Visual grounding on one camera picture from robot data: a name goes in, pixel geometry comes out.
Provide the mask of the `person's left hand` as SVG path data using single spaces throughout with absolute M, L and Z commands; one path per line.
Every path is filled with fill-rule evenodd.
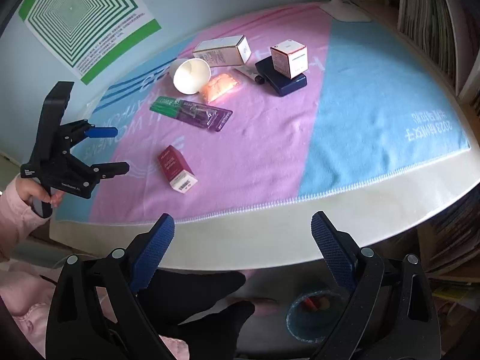
M 57 190 L 50 195 L 33 179 L 17 177 L 15 184 L 20 199 L 28 204 L 32 203 L 33 199 L 37 199 L 43 203 L 49 203 L 53 208 L 56 208 L 61 204 L 65 194 L 65 192 Z

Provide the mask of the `pink sleeve forearm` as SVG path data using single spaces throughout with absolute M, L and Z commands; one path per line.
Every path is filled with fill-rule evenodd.
M 29 234 L 48 219 L 34 212 L 24 202 L 16 189 L 16 180 L 7 186 L 0 202 L 0 249 L 1 262 L 8 261 L 16 246 L 26 240 Z

